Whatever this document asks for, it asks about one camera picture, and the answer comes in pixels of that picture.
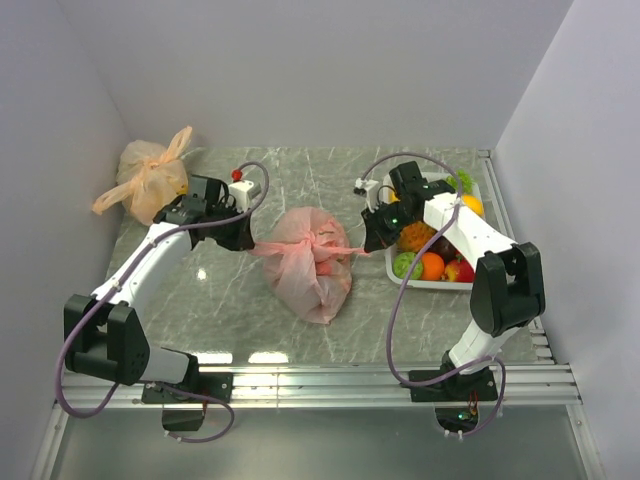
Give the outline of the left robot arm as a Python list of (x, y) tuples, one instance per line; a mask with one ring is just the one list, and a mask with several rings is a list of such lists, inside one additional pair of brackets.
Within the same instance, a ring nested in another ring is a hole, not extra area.
[(250, 208), (259, 184), (193, 175), (186, 194), (164, 206), (134, 253), (90, 295), (64, 307), (65, 367), (122, 385), (162, 382), (177, 401), (201, 390), (194, 356), (150, 344), (142, 326), (146, 306), (167, 274), (207, 239), (229, 251), (253, 249)]

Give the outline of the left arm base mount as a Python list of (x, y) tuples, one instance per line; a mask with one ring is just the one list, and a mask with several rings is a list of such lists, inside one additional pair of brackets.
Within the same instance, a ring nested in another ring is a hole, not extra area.
[(189, 385), (145, 385), (143, 405), (161, 407), (163, 428), (175, 434), (196, 433), (204, 425), (209, 407), (230, 404), (234, 375), (231, 372), (205, 372)]

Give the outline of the pink plastic bag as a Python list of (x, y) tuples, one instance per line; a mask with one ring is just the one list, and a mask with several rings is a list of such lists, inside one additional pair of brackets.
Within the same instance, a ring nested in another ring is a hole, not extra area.
[(266, 241), (250, 253), (264, 259), (263, 272), (272, 292), (300, 319), (328, 325), (352, 288), (350, 246), (343, 226), (315, 207), (286, 212)]

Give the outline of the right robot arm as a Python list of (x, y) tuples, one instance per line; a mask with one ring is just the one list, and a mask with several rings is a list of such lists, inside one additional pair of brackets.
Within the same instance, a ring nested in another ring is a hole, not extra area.
[(362, 175), (355, 194), (366, 200), (361, 216), (364, 249), (385, 250), (401, 231), (417, 221), (435, 229), (467, 260), (474, 272), (472, 319), (458, 342), (445, 353), (442, 373), (430, 380), (411, 381), (397, 369), (392, 375), (403, 385), (428, 388), (440, 383), (445, 395), (462, 399), (476, 384), (474, 374), (497, 360), (502, 346), (545, 310), (541, 254), (532, 243), (517, 243), (491, 227), (463, 199), (463, 186), (426, 180), (417, 164), (421, 156), (407, 153), (407, 162), (389, 172), (396, 202), (378, 200), (382, 184)]

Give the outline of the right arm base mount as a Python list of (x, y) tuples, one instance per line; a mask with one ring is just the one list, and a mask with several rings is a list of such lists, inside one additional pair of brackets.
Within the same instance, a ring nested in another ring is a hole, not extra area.
[(426, 386), (408, 386), (413, 403), (434, 403), (435, 417), (446, 436), (464, 439), (486, 428), (501, 412), (506, 385), (489, 367), (456, 374)]

